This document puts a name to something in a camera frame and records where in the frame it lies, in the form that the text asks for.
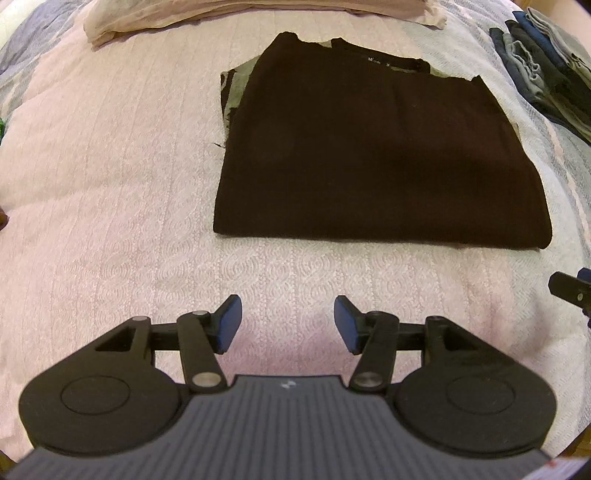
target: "bed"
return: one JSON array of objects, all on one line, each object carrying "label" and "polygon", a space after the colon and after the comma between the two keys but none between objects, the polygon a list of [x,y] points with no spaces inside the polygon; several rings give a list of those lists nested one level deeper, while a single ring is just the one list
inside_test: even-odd
[{"label": "bed", "polygon": [[[446,316],[538,372],[558,411],[560,453],[591,421],[591,345],[580,310],[549,276],[591,264],[591,148],[519,96],[488,31],[509,0],[441,0],[443,30],[343,11],[248,10],[92,47],[93,2],[46,0],[0,51],[0,450],[30,449],[18,418],[26,383],[125,319],[172,322],[229,294],[244,315],[220,363],[230,374],[352,372],[332,305],[405,322]],[[546,193],[544,250],[230,238],[212,231],[224,156],[220,73],[283,31],[345,40],[481,75],[518,129]],[[181,381],[180,362],[157,365]],[[401,353],[395,380],[419,366]]]}]

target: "wall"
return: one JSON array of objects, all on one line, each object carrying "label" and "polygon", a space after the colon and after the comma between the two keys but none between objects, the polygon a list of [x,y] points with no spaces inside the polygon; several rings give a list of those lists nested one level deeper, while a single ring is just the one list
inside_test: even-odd
[{"label": "wall", "polygon": [[577,37],[591,53],[591,15],[576,0],[532,0],[530,6]]}]

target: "gray ribbed panel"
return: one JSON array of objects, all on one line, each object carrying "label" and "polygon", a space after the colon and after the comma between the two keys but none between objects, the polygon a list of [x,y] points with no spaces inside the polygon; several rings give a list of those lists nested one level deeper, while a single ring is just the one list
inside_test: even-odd
[{"label": "gray ribbed panel", "polygon": [[143,447],[102,459],[35,450],[8,480],[518,480],[547,458],[458,458],[422,444],[339,377],[238,377]]}]

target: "white quilt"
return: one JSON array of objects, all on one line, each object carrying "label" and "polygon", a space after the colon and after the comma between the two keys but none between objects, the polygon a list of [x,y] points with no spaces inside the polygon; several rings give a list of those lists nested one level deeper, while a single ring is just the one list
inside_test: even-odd
[{"label": "white quilt", "polygon": [[[591,149],[517,94],[488,37],[508,0],[443,1],[447,28],[327,11],[248,11],[117,39],[97,50],[82,22],[36,58],[0,147],[0,449],[30,448],[18,396],[42,370],[132,315],[173,322],[242,297],[229,374],[342,374],[356,359],[332,318],[335,296],[405,322],[447,316],[541,374],[559,453],[591,420],[586,322],[550,296],[549,276],[589,266]],[[421,57],[481,75],[544,183],[554,237],[543,251],[222,238],[212,231],[224,150],[219,74],[282,31]],[[22,95],[22,103],[12,102]],[[174,355],[159,364],[181,380]],[[400,354],[396,378],[419,365]]]}]

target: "silver bolt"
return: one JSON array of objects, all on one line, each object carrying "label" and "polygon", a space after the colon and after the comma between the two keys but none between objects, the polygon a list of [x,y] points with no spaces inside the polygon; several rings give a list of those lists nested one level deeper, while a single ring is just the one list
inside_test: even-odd
[{"label": "silver bolt", "polygon": [[198,387],[212,388],[220,384],[222,377],[214,372],[202,372],[195,375],[192,380]]},{"label": "silver bolt", "polygon": [[362,388],[378,387],[383,383],[382,376],[376,372],[363,372],[355,375],[353,382]]}]

